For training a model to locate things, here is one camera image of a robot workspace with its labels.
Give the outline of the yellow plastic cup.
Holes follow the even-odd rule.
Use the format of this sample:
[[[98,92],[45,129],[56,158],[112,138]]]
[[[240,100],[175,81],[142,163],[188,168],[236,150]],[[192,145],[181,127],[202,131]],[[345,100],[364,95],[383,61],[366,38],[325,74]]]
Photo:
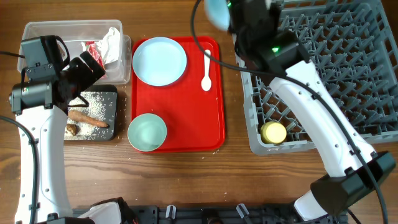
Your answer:
[[[275,121],[270,121],[261,126],[261,139],[264,143],[280,144],[287,136],[286,128]]]

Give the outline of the white rice pile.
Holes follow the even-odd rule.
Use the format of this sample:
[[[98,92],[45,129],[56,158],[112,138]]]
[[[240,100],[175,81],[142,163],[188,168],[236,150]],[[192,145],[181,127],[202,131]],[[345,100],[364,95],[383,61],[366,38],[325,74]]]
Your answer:
[[[107,141],[114,134],[115,92],[84,91],[70,102],[66,141]]]

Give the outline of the brown carrot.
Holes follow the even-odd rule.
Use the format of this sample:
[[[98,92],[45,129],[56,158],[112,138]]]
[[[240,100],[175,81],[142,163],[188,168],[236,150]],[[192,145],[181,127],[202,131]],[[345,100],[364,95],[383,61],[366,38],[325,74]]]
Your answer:
[[[68,112],[68,118],[78,123],[85,123],[100,128],[107,128],[109,126],[106,122],[94,119],[77,110],[70,110]]]

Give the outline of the green bowl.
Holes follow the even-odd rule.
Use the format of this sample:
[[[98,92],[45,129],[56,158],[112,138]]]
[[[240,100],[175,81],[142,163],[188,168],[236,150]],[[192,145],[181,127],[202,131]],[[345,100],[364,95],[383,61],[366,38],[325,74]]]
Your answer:
[[[164,120],[152,113],[144,113],[134,118],[127,129],[130,145],[140,152],[158,149],[167,137]]]

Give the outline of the red snack wrapper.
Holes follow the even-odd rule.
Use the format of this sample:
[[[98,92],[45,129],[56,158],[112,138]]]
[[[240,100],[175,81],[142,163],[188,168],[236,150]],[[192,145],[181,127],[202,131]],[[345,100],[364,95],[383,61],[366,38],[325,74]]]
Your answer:
[[[94,41],[83,42],[82,46],[83,46],[83,50],[87,51],[96,60],[96,62],[101,66],[101,68],[103,70],[105,70],[102,56],[101,56],[95,42]]]

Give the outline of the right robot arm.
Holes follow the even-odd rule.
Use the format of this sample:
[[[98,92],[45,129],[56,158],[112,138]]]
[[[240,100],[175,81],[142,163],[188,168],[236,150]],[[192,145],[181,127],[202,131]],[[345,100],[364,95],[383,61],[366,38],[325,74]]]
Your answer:
[[[315,144],[326,174],[294,202],[304,221],[338,215],[381,183],[396,162],[376,152],[352,127],[322,84],[315,64],[291,31],[278,29],[280,8],[269,1],[228,1],[229,29],[245,69],[290,108]]]

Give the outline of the white plastic spoon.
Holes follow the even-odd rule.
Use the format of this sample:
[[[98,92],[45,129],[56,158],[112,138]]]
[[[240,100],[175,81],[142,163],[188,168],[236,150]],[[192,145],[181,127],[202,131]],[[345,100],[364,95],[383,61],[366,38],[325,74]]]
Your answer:
[[[211,89],[210,63],[211,59],[204,55],[204,77],[201,80],[201,87],[204,91]]]

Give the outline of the white tissue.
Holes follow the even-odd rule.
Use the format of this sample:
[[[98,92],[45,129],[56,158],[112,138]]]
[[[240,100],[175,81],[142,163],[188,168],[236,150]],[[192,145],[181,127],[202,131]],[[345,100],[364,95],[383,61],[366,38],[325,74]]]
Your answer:
[[[99,41],[95,42],[103,59],[104,67],[118,60],[121,34],[115,27],[111,27],[108,33]]]

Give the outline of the light blue plate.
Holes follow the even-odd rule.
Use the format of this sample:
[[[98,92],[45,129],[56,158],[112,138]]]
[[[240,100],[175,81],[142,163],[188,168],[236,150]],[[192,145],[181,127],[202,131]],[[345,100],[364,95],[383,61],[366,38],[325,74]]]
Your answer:
[[[132,57],[134,73],[140,81],[151,86],[167,86],[185,72],[187,55],[183,47],[167,37],[143,41]]]

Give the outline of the brown food scrap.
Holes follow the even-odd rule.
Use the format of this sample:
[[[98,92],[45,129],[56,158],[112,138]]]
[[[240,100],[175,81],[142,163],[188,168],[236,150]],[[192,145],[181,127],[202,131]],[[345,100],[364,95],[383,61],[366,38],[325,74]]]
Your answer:
[[[67,124],[66,126],[66,132],[68,134],[71,134],[72,136],[76,136],[79,132],[79,127],[75,124]]]

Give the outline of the white bowl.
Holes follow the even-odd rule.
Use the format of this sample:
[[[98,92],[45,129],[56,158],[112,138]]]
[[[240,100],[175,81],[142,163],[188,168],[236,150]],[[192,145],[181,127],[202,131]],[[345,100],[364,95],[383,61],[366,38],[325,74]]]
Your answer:
[[[227,31],[231,17],[229,13],[229,1],[204,0],[204,9],[208,20],[219,30]]]

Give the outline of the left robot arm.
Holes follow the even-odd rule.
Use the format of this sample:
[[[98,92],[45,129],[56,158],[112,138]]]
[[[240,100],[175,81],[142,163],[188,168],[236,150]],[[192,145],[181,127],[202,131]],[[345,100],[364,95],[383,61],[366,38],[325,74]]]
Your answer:
[[[105,70],[88,53],[63,57],[57,35],[21,42],[27,66],[9,101],[21,141],[21,188],[16,223],[138,223],[123,198],[103,200],[74,217],[67,195],[64,135],[71,100]]]

